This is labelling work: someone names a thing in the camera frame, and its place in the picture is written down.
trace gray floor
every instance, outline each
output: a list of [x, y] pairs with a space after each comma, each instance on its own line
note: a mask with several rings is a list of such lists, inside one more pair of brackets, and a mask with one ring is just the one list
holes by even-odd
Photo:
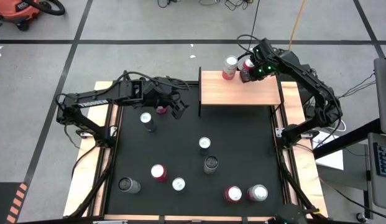
[[[67, 9], [65, 16], [41, 15], [28, 32], [4, 24], [1, 40], [73, 40], [89, 1], [62, 0]], [[376, 38], [386, 40], [386, 0], [360, 3]], [[288, 40], [300, 4], [261, 0], [254, 35]], [[188, 39], [193, 45], [80, 44], [68, 73], [63, 74], [67, 76], [63, 92], [90, 91], [95, 81], [113, 80], [124, 69], [185, 80], [197, 80], [199, 66], [220, 70], [226, 56], [240, 55], [243, 50], [235, 44], [195, 44], [194, 40], [235, 39], [250, 33], [255, 7], [253, 4], [245, 11], [229, 11], [223, 3], [204, 7], [198, 0], [182, 0], [161, 9], [155, 0], [93, 0], [81, 40]], [[307, 1], [295, 39], [371, 40], [353, 0]], [[0, 46], [0, 182], [22, 182], [72, 47], [61, 42]], [[386, 55], [386, 45], [382, 49]], [[292, 50], [301, 63], [317, 69], [320, 79], [337, 95], [368, 77], [374, 69], [373, 59], [378, 57], [373, 45], [293, 45]], [[347, 131], [378, 117], [375, 86], [341, 103]], [[53, 121], [19, 222], [62, 217], [76, 155], [62, 127]], [[362, 192], [334, 186], [362, 202]], [[327, 186], [323, 190], [329, 215], [334, 219], [354, 221], [354, 215], [362, 211]], [[386, 223], [379, 217], [375, 222]]]

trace soda can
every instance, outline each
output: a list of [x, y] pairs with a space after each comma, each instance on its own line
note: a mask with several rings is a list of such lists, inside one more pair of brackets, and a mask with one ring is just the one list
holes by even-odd
[[144, 124], [148, 132], [155, 132], [157, 130], [157, 125], [155, 125], [150, 113], [142, 113], [140, 121]]
[[167, 108], [164, 108], [163, 106], [158, 106], [157, 109], [155, 109], [157, 114], [166, 114], [167, 113]]
[[154, 165], [151, 168], [151, 176], [159, 182], [165, 182], [168, 180], [167, 170], [160, 164]]
[[236, 74], [238, 59], [236, 56], [228, 56], [224, 61], [222, 77], [225, 80], [232, 80]]
[[205, 174], [213, 174], [218, 168], [219, 161], [214, 156], [208, 156], [204, 161], [204, 172]]
[[267, 189], [261, 184], [252, 186], [247, 190], [247, 196], [253, 202], [264, 201], [267, 198], [267, 194]]
[[224, 199], [228, 202], [236, 203], [241, 200], [242, 192], [237, 186], [230, 186], [224, 191]]
[[177, 192], [183, 192], [186, 187], [186, 182], [183, 180], [183, 178], [177, 177], [175, 180], [173, 180], [172, 187]]
[[251, 70], [255, 67], [255, 65], [252, 63], [252, 61], [249, 58], [247, 60], [245, 60], [244, 64], [242, 64], [242, 66], [246, 70]]
[[129, 177], [124, 177], [118, 182], [119, 190], [130, 194], [136, 194], [140, 191], [140, 183]]
[[207, 155], [209, 153], [209, 147], [211, 146], [211, 140], [207, 137], [202, 137], [198, 141], [198, 144], [200, 145], [200, 154], [201, 155]]

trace wooden platform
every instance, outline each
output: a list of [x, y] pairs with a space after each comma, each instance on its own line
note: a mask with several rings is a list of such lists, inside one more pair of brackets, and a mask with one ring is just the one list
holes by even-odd
[[225, 80], [222, 71], [201, 72], [202, 105], [279, 105], [275, 76], [260, 82], [243, 83], [239, 72], [232, 80]]

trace can lid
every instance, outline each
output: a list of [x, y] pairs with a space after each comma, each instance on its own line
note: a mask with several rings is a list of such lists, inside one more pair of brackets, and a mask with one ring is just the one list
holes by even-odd
[[200, 141], [198, 141], [198, 144], [201, 146], [201, 148], [208, 148], [211, 145], [211, 140], [207, 137], [200, 138]]
[[129, 190], [131, 186], [132, 181], [128, 177], [122, 178], [118, 183], [119, 190]]
[[267, 189], [263, 185], [258, 185], [255, 188], [254, 193], [258, 198], [267, 198]]
[[219, 164], [218, 159], [214, 156], [208, 156], [205, 159], [205, 165], [211, 169], [217, 167]]
[[245, 64], [249, 67], [249, 68], [253, 68], [254, 67], [254, 64], [252, 63], [252, 61], [248, 58], [247, 60], [245, 60]]
[[154, 165], [151, 168], [151, 175], [153, 177], [160, 177], [162, 176], [162, 174], [163, 174], [163, 166], [161, 166], [160, 164]]
[[238, 60], [237, 60], [236, 56], [229, 56], [229, 57], [226, 59], [226, 62], [227, 62], [229, 65], [237, 65]]
[[142, 115], [140, 116], [140, 121], [143, 122], [143, 123], [147, 123], [151, 120], [151, 114], [150, 113], [142, 113]]
[[185, 188], [186, 182], [180, 177], [177, 177], [175, 180], [172, 182], [172, 187], [173, 189], [180, 191]]
[[241, 196], [242, 196], [242, 192], [240, 190], [239, 187], [237, 186], [232, 186], [230, 189], [229, 189], [229, 198], [231, 200], [240, 200], [241, 199]]

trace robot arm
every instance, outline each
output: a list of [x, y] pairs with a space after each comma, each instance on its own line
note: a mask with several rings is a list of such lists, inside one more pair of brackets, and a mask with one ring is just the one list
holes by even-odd
[[301, 134], [317, 127], [328, 127], [341, 118], [342, 109], [333, 89], [317, 79], [309, 65], [301, 65], [298, 57], [289, 50], [273, 48], [263, 39], [253, 48], [250, 59], [254, 68], [249, 70], [250, 81], [263, 80], [275, 72], [293, 77], [316, 100], [315, 115], [301, 124], [290, 124], [282, 131], [282, 144], [289, 148], [301, 138]]
[[105, 104], [133, 107], [171, 107], [172, 115], [179, 119], [188, 107], [180, 100], [179, 90], [187, 90], [187, 86], [180, 86], [180, 80], [169, 77], [148, 77], [139, 80], [131, 80], [129, 74], [138, 74], [148, 77], [139, 72], [124, 72], [108, 89], [94, 90], [85, 93], [60, 94], [64, 100], [58, 105], [56, 121], [63, 125], [75, 125], [82, 131], [93, 135], [98, 146], [113, 147], [115, 137], [111, 136], [110, 128], [98, 126], [85, 117], [81, 108]]

